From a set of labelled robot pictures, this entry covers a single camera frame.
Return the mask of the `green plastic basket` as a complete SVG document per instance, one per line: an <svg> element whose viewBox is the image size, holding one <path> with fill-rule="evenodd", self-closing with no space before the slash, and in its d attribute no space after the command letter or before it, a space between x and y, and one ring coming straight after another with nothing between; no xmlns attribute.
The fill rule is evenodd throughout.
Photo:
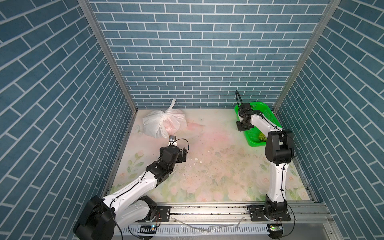
<svg viewBox="0 0 384 240"><path fill-rule="evenodd" d="M235 106L235 112L237 113L238 120L239 104L242 104L242 102L239 102ZM280 132L283 129L272 110L266 104L261 102L252 102L250 104L253 110L251 123L254 125L254 127L248 131L244 131L244 135L249 146L264 146L267 144L267 141L263 143L259 141L258 135L260 133L263 133L266 137L268 137L269 132Z"/></svg>

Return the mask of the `white plastic bag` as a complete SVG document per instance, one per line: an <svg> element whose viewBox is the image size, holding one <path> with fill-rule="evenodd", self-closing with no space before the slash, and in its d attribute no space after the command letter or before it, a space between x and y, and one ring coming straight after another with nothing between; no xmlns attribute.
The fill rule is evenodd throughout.
<svg viewBox="0 0 384 240"><path fill-rule="evenodd" d="M185 113L173 109L176 99L166 111L153 110L143 117L144 134L154 138L168 138L187 127Z"/></svg>

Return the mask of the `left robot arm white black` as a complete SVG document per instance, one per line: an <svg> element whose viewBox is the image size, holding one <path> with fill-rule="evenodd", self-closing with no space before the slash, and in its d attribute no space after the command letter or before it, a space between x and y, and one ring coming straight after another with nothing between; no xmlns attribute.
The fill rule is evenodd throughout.
<svg viewBox="0 0 384 240"><path fill-rule="evenodd" d="M158 216L157 203L147 192L168 179L177 163L187 160L189 148L160 148L160 156L137 179L103 198L92 197L84 206L73 232L80 240L110 240L122 227Z"/></svg>

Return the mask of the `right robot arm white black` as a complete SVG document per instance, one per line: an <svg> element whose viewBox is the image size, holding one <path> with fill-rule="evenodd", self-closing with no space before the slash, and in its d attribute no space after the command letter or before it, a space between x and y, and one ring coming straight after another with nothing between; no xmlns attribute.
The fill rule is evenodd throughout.
<svg viewBox="0 0 384 240"><path fill-rule="evenodd" d="M270 162L270 186L266 195L264 215L275 221L288 213L286 200L286 171L295 156L293 132L284 130L269 121L259 110L253 110L249 103L237 105L240 132L257 128L267 137L265 155Z"/></svg>

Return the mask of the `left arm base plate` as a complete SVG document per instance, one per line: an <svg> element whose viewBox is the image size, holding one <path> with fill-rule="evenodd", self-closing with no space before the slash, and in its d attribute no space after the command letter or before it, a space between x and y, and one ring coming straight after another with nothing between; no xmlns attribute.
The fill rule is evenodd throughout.
<svg viewBox="0 0 384 240"><path fill-rule="evenodd" d="M171 209L171 206L150 207L150 211L145 221L154 222L156 219L158 219L158 222L167 223L170 220Z"/></svg>

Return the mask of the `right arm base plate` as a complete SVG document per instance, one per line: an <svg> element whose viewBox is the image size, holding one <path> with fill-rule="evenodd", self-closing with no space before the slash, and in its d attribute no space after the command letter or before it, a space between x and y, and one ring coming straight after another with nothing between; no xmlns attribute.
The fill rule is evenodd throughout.
<svg viewBox="0 0 384 240"><path fill-rule="evenodd" d="M261 205L248 205L246 206L247 212L250 214L252 222L289 222L291 216L288 212L287 206L266 207Z"/></svg>

